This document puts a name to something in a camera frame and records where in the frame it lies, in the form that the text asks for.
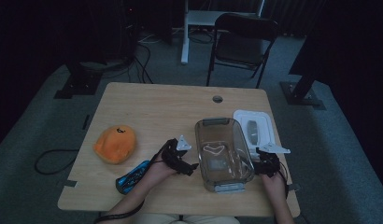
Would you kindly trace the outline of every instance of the wooden table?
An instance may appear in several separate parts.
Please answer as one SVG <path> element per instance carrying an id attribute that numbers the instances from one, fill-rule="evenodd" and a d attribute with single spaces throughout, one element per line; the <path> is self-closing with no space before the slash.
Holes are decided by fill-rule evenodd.
<path id="1" fill-rule="evenodd" d="M 221 96 L 221 103 L 213 102 Z M 162 145 L 181 134 L 191 144 L 183 160 L 198 162 L 194 125 L 201 119 L 232 118 L 237 109 L 262 111 L 273 122 L 276 144 L 280 145 L 272 111 L 263 90 L 217 87 L 170 86 L 110 83 L 92 119 L 90 128 L 68 177 L 74 187 L 64 186 L 58 206 L 63 210 L 107 211 L 121 198 L 116 178 L 141 161 L 150 160 Z M 124 163 L 104 163 L 92 149 L 103 130 L 126 124 L 136 133 L 134 154 Z M 283 155 L 280 160 L 287 166 Z M 294 191 L 288 197 L 294 217 L 300 208 Z M 203 186 L 200 168 L 191 176 L 173 175 L 152 190 L 141 210 L 144 213 L 269 217 L 272 208 L 258 176 L 246 184 L 244 192 L 217 194 Z"/>

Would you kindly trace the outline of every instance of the person's left hand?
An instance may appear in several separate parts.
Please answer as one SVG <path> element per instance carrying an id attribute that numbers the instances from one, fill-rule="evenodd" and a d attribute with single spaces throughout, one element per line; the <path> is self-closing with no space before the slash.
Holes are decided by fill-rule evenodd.
<path id="1" fill-rule="evenodd" d="M 176 173 L 176 170 L 173 170 L 167 166 L 167 164 L 163 161 L 162 153 L 160 153 L 155 162 L 143 176 L 142 180 L 144 180 L 144 184 L 146 184 L 149 189 L 152 189 L 154 186 L 163 182 L 168 176 Z"/>

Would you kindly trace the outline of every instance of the glass dish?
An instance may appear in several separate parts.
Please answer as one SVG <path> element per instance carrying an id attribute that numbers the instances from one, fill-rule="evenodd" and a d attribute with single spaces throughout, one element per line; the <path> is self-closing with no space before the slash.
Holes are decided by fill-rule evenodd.
<path id="1" fill-rule="evenodd" d="M 243 191 L 254 170 L 241 126 L 235 119 L 202 119 L 195 125 L 204 186 L 209 191 Z"/>

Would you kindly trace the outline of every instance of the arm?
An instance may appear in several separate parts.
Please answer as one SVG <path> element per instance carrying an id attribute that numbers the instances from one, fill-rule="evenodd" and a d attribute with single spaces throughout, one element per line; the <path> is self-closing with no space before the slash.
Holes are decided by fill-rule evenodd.
<path id="1" fill-rule="evenodd" d="M 161 154 L 157 157 L 156 161 L 161 161 Z M 106 215 L 115 215 L 127 213 L 137 208 L 149 194 L 150 190 L 155 186 L 162 183 L 168 176 L 175 174 L 177 171 L 169 168 L 165 162 L 153 163 L 144 177 L 138 182 L 137 185 L 122 198 Z M 132 223 L 132 217 L 124 219 L 110 220 L 99 222 L 99 224 L 115 224 L 115 223 Z"/>
<path id="2" fill-rule="evenodd" d="M 284 180 L 279 173 L 271 178 L 268 175 L 260 175 L 264 184 L 265 191 L 273 206 L 278 224 L 294 223 L 291 210 L 288 207 L 285 195 Z"/>

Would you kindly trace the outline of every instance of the stuffed toy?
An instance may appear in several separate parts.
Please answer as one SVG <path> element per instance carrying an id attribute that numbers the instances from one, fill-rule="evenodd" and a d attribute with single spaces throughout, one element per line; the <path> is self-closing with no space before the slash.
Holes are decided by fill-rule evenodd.
<path id="1" fill-rule="evenodd" d="M 135 146 L 134 130 L 127 125 L 117 125 L 101 133 L 93 150 L 105 162 L 119 164 L 131 156 Z"/>

